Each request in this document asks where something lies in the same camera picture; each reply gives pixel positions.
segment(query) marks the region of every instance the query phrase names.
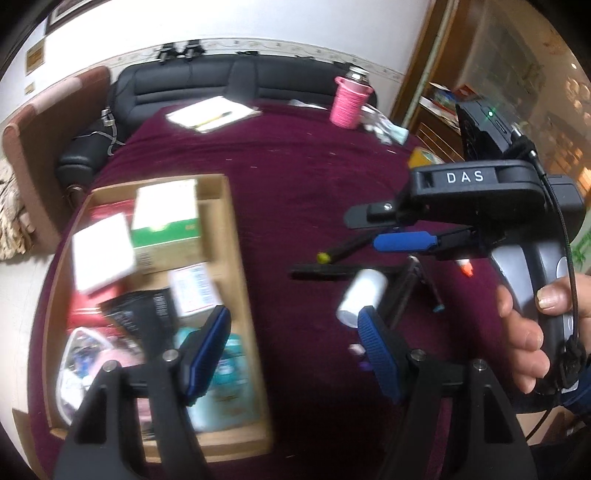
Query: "white wall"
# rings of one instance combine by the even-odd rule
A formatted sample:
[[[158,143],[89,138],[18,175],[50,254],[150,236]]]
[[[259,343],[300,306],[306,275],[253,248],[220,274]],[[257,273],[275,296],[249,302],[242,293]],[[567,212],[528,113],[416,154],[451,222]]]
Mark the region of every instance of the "white wall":
[[[0,122],[62,78],[117,55],[192,38],[264,38],[325,47],[405,73],[430,0],[111,0],[46,38],[46,61],[25,77],[25,52],[0,80]],[[24,88],[35,83],[35,91]]]

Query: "white box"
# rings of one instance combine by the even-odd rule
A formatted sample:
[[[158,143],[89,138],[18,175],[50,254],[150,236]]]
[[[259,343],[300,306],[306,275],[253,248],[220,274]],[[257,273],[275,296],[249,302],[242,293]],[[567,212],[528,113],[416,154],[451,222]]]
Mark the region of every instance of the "white box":
[[[96,222],[72,237],[74,282],[84,295],[135,271],[135,253],[124,213]]]
[[[185,326],[202,327],[212,310],[222,304],[206,263],[170,270],[168,284],[178,319]]]

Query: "table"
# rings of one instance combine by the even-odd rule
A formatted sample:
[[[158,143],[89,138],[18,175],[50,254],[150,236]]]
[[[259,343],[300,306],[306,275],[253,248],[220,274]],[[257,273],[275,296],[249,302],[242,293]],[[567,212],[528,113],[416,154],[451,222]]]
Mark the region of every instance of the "table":
[[[296,282],[287,271],[351,236],[342,221],[350,206],[391,198],[408,179],[406,160],[418,142],[381,145],[361,130],[335,127],[326,111],[275,104],[261,109],[259,117],[207,135],[169,124],[164,114],[171,109],[163,109],[116,153],[95,186],[181,174],[229,177],[275,448],[213,465],[216,479],[373,478],[392,409],[373,374],[362,371],[347,350],[358,341],[356,331],[335,318],[346,285]],[[40,297],[29,358],[31,432],[49,475],[61,440],[47,428],[41,345],[60,252],[61,246]],[[368,248],[351,262],[397,264],[402,258]],[[453,262],[427,259],[425,265],[446,311],[433,314],[414,297],[400,325],[410,346],[457,361],[482,357],[504,372],[492,267],[476,261],[476,275],[468,279]],[[443,451],[444,440],[437,444]],[[158,466],[151,470],[153,478],[161,477]]]

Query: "picture frame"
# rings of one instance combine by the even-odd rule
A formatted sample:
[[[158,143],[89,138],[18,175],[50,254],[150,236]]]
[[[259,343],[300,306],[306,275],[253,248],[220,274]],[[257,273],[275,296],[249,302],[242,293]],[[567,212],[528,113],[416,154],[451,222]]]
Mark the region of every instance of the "picture frame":
[[[45,38],[35,43],[27,50],[27,61],[25,64],[25,75],[37,70],[45,63]]]
[[[88,10],[98,7],[109,0],[64,0],[55,7],[47,19],[45,35],[49,35],[73,18],[82,15]]]

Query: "white tape roll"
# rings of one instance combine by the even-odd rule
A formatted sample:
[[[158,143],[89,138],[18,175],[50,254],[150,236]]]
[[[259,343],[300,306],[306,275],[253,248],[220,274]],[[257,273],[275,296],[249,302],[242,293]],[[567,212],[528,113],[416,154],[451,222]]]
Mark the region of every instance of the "white tape roll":
[[[378,308],[387,285],[388,279],[377,270],[358,271],[336,310],[336,317],[346,326],[357,328],[361,309],[369,305]]]

